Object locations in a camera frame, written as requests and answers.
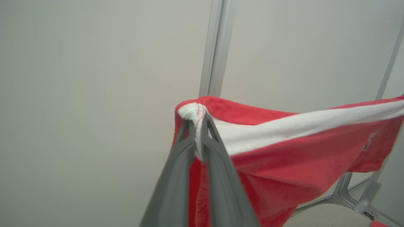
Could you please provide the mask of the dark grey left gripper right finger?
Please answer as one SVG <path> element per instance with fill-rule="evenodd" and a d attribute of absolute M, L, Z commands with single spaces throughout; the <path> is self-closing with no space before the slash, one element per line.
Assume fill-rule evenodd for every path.
<path fill-rule="evenodd" d="M 202 155 L 208 172 L 211 227 L 261 227 L 210 115 L 201 127 Z"/>

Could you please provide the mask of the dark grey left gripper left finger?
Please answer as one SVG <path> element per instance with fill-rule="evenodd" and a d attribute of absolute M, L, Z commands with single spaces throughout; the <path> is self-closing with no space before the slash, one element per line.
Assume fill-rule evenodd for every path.
<path fill-rule="evenodd" d="M 140 227 L 188 227 L 189 173 L 195 159 L 195 126 L 185 120 L 174 141 Z"/>

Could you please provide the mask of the red shorts with white stripes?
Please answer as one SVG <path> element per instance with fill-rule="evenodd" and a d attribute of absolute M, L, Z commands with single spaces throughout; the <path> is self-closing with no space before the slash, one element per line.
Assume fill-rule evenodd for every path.
<path fill-rule="evenodd" d="M 262 227 L 282 227 L 297 206 L 329 190 L 345 172 L 378 171 L 404 121 L 404 94 L 316 112 L 262 109 L 204 96 L 177 105 L 196 125 L 190 169 L 190 227 L 210 227 L 201 128 L 210 115 Z"/>

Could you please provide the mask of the grey wall base rail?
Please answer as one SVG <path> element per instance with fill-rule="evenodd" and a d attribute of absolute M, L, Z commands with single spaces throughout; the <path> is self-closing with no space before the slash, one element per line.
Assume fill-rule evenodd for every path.
<path fill-rule="evenodd" d="M 322 205 L 322 204 L 339 204 L 339 203 L 336 200 L 334 200 L 332 198 L 332 196 L 326 196 L 326 197 L 322 197 L 322 198 L 310 201 L 308 203 L 299 205 L 296 208 L 295 213 L 299 213 L 299 212 L 302 212 L 303 210 L 309 209 L 314 206 Z"/>

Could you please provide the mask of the grey metal partition post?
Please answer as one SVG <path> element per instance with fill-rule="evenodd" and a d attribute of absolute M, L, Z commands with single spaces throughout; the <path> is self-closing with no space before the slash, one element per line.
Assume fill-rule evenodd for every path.
<path fill-rule="evenodd" d="M 212 0 L 198 96 L 219 97 L 238 0 Z"/>
<path fill-rule="evenodd" d="M 400 31 L 399 31 L 398 37 L 396 39 L 394 49 L 393 49 L 392 54 L 390 56 L 388 66 L 386 68 L 385 74 L 383 76 L 383 79 L 382 79 L 382 82 L 381 82 L 380 87 L 378 89 L 378 93 L 376 95 L 375 100 L 380 100 L 383 97 L 383 94 L 385 92 L 385 88 L 387 86 L 388 79 L 389 79 L 391 71 L 393 69 L 395 59 L 397 57 L 397 54 L 398 54 L 399 47 L 400 47 L 400 44 L 402 42 L 403 36 L 404 36 L 404 17 L 402 19 Z M 348 208 L 352 208 L 356 204 L 358 204 L 358 201 L 353 199 L 349 195 L 349 191 L 348 191 L 349 183 L 351 181 L 352 175 L 353 175 L 352 172 L 347 172 L 347 173 L 344 173 L 342 175 L 342 177 L 340 178 L 340 180 L 338 182 L 338 185 L 335 188 L 335 191 L 334 191 L 334 193 L 333 193 L 333 195 L 331 197 L 332 199 L 336 200 L 338 203 L 340 203 L 343 206 L 348 207 Z"/>

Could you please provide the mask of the grey cylindrical post foot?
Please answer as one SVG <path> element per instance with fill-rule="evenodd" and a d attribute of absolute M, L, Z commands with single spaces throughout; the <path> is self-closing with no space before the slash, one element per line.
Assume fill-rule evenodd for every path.
<path fill-rule="evenodd" d="M 374 213 L 370 210 L 370 207 L 380 188 L 381 182 L 377 178 L 371 177 L 358 203 L 352 208 L 352 210 L 360 214 Z"/>

